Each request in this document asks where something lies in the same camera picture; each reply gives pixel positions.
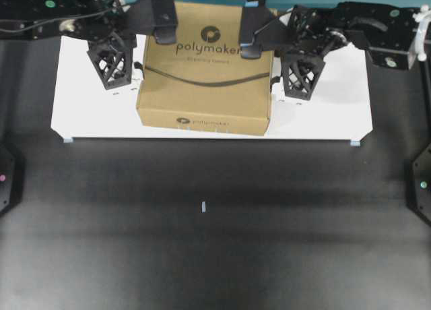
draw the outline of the black mat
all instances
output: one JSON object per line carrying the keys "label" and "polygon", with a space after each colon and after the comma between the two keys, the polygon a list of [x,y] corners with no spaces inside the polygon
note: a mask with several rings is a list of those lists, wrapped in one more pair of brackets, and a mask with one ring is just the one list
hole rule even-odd
{"label": "black mat", "polygon": [[370,67],[361,148],[63,144],[50,130],[58,50],[2,52],[5,141],[26,167],[0,217],[0,309],[431,309],[431,229],[406,208],[429,141],[418,66]]}

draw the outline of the white tube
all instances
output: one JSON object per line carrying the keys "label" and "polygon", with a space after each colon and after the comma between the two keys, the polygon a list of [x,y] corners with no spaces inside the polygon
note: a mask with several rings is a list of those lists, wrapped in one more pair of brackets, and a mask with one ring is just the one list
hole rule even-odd
{"label": "white tube", "polygon": [[428,31],[428,26],[431,23],[431,10],[427,5],[421,7],[421,12],[414,15],[415,21],[419,22],[418,32],[415,38],[415,52],[418,54],[418,60],[426,61],[425,53],[425,37]]}

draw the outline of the cardboard box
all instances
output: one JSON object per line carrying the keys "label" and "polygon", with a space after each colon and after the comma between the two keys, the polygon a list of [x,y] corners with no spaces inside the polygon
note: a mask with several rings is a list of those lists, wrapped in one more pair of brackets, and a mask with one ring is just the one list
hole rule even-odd
{"label": "cardboard box", "polygon": [[137,110],[145,126],[264,135],[272,52],[240,56],[241,7],[176,3],[177,43],[145,48]]}

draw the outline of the green dot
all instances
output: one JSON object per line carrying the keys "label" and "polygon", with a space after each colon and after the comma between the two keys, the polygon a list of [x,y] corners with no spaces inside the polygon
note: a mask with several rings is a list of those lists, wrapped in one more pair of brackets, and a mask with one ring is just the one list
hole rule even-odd
{"label": "green dot", "polygon": [[46,1],[45,1],[45,5],[46,5],[48,8],[54,8],[54,7],[55,7],[55,2],[54,2],[54,1],[52,1],[52,0],[46,0]]}
{"label": "green dot", "polygon": [[391,15],[392,18],[398,17],[399,16],[399,10],[395,9],[395,10],[391,11],[390,15]]}

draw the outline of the white platform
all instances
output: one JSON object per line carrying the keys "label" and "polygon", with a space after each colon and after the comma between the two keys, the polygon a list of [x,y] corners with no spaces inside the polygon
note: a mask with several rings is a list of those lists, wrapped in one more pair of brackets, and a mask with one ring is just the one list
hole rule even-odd
{"label": "white platform", "polygon": [[[145,37],[138,36],[135,61],[142,62],[144,42]],[[365,55],[352,45],[327,55],[325,70],[310,102],[286,98],[282,84],[274,85],[271,122],[263,137],[144,127],[135,108],[141,72],[134,71],[131,85],[106,91],[87,50],[86,41],[62,37],[51,127],[65,139],[162,137],[356,142],[372,131]],[[279,69],[279,62],[275,62],[274,73]]]}

